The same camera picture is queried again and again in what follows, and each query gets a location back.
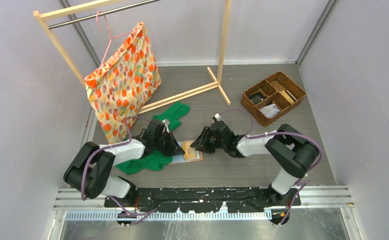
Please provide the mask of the pink leather card holder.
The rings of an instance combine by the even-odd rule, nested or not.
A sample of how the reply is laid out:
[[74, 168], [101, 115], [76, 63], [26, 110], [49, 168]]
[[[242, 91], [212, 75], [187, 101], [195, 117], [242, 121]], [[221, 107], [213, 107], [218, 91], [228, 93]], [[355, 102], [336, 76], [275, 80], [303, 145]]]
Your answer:
[[194, 140], [179, 141], [179, 146], [184, 150], [184, 154], [172, 157], [170, 165], [198, 162], [204, 159], [203, 153], [191, 147]]

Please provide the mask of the orange credit card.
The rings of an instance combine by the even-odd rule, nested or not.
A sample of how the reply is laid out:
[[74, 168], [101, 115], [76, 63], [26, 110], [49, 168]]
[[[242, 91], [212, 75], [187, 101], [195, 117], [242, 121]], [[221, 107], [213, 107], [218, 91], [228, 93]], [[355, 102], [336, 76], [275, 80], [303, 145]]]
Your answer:
[[203, 160], [203, 155], [200, 151], [196, 150], [195, 148], [191, 147], [193, 140], [183, 141], [181, 143], [181, 147], [184, 150], [183, 159], [186, 162], [195, 162]]

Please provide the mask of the woven wicker divided basket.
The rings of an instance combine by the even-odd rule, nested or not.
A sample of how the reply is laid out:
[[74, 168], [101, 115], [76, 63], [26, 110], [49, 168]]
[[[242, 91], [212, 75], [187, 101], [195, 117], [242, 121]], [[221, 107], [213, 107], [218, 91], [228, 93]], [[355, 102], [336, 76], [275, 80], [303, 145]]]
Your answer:
[[[294, 98], [296, 98], [296, 102], [294, 104], [290, 104], [279, 94], [279, 91], [288, 91]], [[266, 99], [255, 105], [251, 102], [249, 96], [256, 92], [261, 92], [266, 95]], [[291, 111], [293, 108], [297, 107], [305, 96], [306, 92], [303, 88], [295, 83], [284, 72], [278, 71], [245, 90], [242, 94], [240, 103], [260, 125], [267, 127]], [[280, 109], [280, 112], [271, 119], [266, 118], [260, 111], [260, 108], [270, 104], [276, 104]]]

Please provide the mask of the gold striped credit card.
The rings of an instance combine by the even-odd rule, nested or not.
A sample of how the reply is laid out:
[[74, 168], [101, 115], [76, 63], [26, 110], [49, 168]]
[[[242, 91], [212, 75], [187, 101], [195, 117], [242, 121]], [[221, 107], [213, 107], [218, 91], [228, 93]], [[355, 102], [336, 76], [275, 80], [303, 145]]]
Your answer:
[[278, 92], [286, 101], [288, 101], [291, 105], [293, 105], [297, 99], [294, 98], [288, 91], [283, 90]]

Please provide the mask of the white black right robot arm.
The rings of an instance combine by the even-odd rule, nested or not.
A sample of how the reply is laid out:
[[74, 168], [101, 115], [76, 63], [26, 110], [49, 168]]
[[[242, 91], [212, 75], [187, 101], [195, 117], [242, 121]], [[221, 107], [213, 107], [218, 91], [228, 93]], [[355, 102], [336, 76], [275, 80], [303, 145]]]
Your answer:
[[324, 151], [312, 138], [289, 124], [257, 135], [236, 135], [222, 120], [206, 126], [191, 144], [197, 151], [213, 154], [222, 149], [232, 158], [271, 155], [281, 169], [270, 184], [268, 200], [281, 205], [288, 191], [323, 158]]

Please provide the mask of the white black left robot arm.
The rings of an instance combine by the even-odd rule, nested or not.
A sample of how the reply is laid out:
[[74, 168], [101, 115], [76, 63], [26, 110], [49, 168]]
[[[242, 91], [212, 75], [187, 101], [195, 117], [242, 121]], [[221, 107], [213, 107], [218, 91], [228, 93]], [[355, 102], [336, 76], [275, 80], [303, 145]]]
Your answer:
[[185, 154], [168, 124], [152, 119], [139, 135], [128, 140], [107, 145], [86, 142], [65, 170], [63, 181], [78, 190], [84, 200], [99, 195], [112, 196], [122, 206], [130, 207], [136, 200], [131, 183], [121, 177], [111, 176], [111, 170], [118, 164], [141, 159], [155, 152], [165, 157]]

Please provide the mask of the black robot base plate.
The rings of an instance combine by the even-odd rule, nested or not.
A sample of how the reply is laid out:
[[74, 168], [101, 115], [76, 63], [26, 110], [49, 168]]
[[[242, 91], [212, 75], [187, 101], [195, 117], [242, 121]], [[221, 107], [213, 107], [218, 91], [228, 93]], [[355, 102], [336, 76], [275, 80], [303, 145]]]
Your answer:
[[136, 207], [141, 212], [157, 210], [159, 213], [216, 213], [226, 208], [229, 213], [257, 213], [264, 208], [287, 209], [300, 206], [295, 197], [296, 188], [285, 196], [278, 196], [268, 188], [247, 187], [140, 187], [132, 188], [124, 198], [107, 197], [106, 208]]

